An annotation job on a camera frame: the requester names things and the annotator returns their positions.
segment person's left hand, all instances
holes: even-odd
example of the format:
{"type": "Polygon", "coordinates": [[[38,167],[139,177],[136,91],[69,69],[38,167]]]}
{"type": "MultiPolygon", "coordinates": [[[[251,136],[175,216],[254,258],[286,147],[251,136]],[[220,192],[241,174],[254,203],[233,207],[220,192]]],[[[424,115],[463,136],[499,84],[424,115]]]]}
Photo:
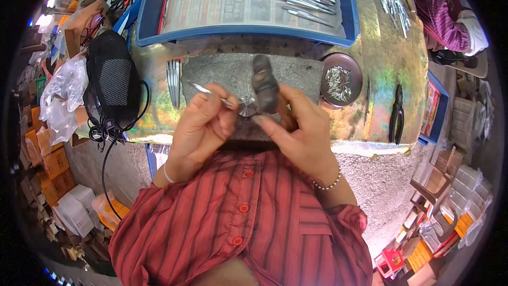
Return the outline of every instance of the person's left hand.
{"type": "Polygon", "coordinates": [[[187,105],[176,126],[166,171],[175,182],[188,181],[235,131],[238,116],[220,98],[238,106],[235,95],[217,83],[205,86],[212,94],[198,93],[187,105]]]}

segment red stool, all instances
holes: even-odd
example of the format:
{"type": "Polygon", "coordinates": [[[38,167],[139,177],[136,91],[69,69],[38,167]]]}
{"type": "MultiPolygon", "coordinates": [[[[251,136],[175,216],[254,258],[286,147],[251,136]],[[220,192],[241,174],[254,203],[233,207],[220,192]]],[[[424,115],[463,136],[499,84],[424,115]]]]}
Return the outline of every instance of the red stool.
{"type": "Polygon", "coordinates": [[[381,254],[374,259],[374,262],[376,263],[379,273],[381,273],[384,278],[392,276],[393,273],[404,266],[402,254],[400,251],[394,250],[382,250],[381,254]]]}

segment workbench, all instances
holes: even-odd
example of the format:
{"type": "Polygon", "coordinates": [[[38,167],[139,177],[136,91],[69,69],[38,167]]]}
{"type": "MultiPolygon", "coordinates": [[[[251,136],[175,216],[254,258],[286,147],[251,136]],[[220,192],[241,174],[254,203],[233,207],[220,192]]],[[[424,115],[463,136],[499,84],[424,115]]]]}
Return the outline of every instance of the workbench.
{"type": "MultiPolygon", "coordinates": [[[[172,143],[173,131],[183,112],[185,100],[181,94],[180,110],[173,109],[166,76],[168,60],[184,60],[190,56],[216,53],[262,53],[320,60],[327,54],[342,52],[358,62],[364,84],[359,98],[353,104],[338,110],[326,109],[331,118],[332,150],[372,156],[402,153],[411,149],[420,134],[428,86],[428,58],[423,26],[406,6],[411,21],[406,39],[383,12],[379,0],[356,1],[360,35],[350,48],[316,44],[291,37],[255,35],[199,37],[140,48],[135,44],[134,33],[131,33],[130,52],[142,79],[150,86],[151,101],[145,115],[125,136],[130,142],[172,143]],[[368,80],[372,83],[369,104],[368,80]],[[405,114],[399,145],[388,141],[388,126],[397,84],[403,87],[405,114]],[[364,123],[365,111],[369,111],[369,114],[364,123]]],[[[146,94],[143,94],[142,104],[145,101],[146,94]]],[[[86,128],[80,127],[78,135],[87,137],[86,128]]]]}

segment person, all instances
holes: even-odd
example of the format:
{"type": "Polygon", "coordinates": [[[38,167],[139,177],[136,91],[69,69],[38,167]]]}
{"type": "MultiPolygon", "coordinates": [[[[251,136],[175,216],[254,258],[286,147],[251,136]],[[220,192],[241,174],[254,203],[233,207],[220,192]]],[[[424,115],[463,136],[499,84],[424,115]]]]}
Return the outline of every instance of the person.
{"type": "Polygon", "coordinates": [[[206,86],[184,110],[168,160],[116,228],[109,253],[124,285],[371,285],[365,213],[330,149],[329,116],[280,84],[299,129],[253,121],[278,151],[217,151],[238,105],[206,86]]]}
{"type": "Polygon", "coordinates": [[[489,46],[479,21],[466,0],[415,0],[424,25],[427,49],[474,56],[489,46]]]}

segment eyeglasses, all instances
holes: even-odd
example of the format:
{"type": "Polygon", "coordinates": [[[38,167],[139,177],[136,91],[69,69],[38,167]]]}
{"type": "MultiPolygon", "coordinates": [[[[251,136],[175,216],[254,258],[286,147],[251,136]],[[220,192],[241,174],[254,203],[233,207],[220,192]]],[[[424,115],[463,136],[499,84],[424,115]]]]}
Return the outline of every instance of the eyeglasses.
{"type": "Polygon", "coordinates": [[[104,15],[103,12],[99,12],[95,14],[90,21],[90,25],[87,28],[84,28],[83,31],[81,31],[81,46],[86,47],[90,40],[95,38],[97,34],[97,30],[101,27],[101,25],[104,23],[104,15]]]}

